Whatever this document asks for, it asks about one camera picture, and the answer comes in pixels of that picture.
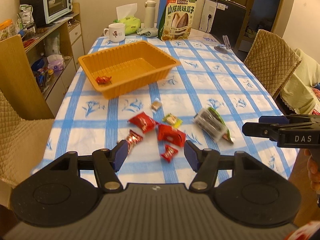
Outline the right hand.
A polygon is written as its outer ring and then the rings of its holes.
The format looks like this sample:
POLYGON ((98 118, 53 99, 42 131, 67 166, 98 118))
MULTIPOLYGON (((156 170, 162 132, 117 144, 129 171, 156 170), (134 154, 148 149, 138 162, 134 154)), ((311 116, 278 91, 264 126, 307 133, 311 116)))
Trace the right hand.
POLYGON ((308 177, 310 179, 310 186, 313 189, 313 191, 316 191, 317 194, 319 194, 320 190, 320 172, 318 170, 318 165, 311 156, 311 152, 308 149, 304 150, 304 155, 308 157, 307 162, 307 171, 308 171, 308 177))

